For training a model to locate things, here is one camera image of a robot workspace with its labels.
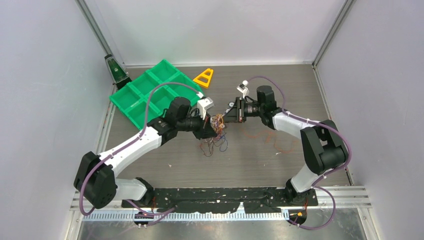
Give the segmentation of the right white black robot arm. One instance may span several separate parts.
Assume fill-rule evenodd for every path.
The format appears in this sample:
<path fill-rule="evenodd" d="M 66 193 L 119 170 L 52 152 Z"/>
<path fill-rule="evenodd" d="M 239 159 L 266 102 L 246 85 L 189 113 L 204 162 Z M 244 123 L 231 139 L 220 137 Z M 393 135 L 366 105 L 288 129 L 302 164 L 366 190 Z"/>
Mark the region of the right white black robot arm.
<path fill-rule="evenodd" d="M 278 107 L 269 85 L 256 89 L 256 99 L 248 96 L 247 83 L 238 85 L 237 90 L 241 96 L 227 110 L 224 122 L 243 123 L 247 118 L 257 117 L 268 128 L 301 141 L 305 164 L 284 188 L 284 197 L 291 205 L 299 205 L 319 179 L 347 162 L 349 152 L 332 120 L 316 122 Z"/>

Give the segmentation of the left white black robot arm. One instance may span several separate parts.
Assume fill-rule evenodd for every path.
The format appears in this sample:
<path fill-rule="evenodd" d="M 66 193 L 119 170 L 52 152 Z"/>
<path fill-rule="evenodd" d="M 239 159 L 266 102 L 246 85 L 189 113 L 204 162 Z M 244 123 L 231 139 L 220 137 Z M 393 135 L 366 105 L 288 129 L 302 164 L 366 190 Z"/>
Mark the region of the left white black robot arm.
<path fill-rule="evenodd" d="M 153 118 L 120 145 L 100 154 L 84 154 L 73 183 L 80 192 L 79 201 L 87 200 L 94 209 L 125 200 L 148 207 L 155 196 L 154 188 L 141 177 L 119 179 L 118 175 L 141 156 L 175 138 L 178 132 L 192 132 L 199 140 L 217 137 L 207 112 L 213 106 L 211 98 L 203 97 L 196 104 L 198 115 L 191 115 L 189 100 L 176 97 L 164 116 Z"/>

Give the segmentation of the yellow triangular plastic piece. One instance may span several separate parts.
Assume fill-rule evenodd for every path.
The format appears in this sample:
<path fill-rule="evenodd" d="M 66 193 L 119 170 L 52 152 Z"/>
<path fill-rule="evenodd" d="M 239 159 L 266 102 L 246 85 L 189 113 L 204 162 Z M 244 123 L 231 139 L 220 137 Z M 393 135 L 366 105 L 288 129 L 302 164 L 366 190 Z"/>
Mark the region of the yellow triangular plastic piece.
<path fill-rule="evenodd" d="M 193 82 L 195 82 L 197 85 L 199 85 L 202 88 L 208 89 L 210 87 L 213 74 L 214 74 L 214 70 L 211 68 L 207 68 L 203 72 L 201 72 L 198 76 L 196 76 L 193 79 Z"/>

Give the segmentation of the green compartment tray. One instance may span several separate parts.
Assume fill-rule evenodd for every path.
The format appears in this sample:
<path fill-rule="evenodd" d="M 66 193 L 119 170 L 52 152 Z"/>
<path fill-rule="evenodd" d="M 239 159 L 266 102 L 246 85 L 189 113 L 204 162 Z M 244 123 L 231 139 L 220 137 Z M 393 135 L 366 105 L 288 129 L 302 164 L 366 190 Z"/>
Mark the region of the green compartment tray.
<path fill-rule="evenodd" d="M 197 92 L 203 92 L 200 86 L 166 59 L 127 83 L 109 99 L 141 131 L 144 127 L 146 104 L 151 91 L 156 86 L 167 82 L 181 83 L 185 86 L 167 84 L 158 88 L 149 103 L 148 121 L 163 114 L 176 97 L 184 97 L 190 101 L 192 107 L 196 106 L 200 99 Z"/>

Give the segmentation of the green black corner device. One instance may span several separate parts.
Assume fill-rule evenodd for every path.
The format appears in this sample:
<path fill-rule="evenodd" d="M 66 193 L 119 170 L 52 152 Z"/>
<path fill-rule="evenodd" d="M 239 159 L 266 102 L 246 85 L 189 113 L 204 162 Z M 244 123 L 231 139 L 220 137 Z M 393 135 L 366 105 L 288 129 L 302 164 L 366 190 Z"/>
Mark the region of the green black corner device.
<path fill-rule="evenodd" d="M 132 81 L 129 74 L 122 68 L 112 54 L 106 55 L 104 60 L 117 90 L 122 89 L 126 84 Z"/>

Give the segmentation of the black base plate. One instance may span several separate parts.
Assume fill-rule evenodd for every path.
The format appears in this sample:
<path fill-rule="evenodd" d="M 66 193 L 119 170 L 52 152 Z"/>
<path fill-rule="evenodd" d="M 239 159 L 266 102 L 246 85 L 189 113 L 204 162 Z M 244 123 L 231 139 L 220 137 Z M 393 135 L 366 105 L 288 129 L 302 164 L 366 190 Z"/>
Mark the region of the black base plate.
<path fill-rule="evenodd" d="M 316 192 L 310 190 L 293 199 L 278 187 L 155 188 L 141 200 L 132 201 L 139 208 L 164 213 L 234 213 L 242 206 L 247 214 L 277 213 L 282 207 L 316 207 Z"/>

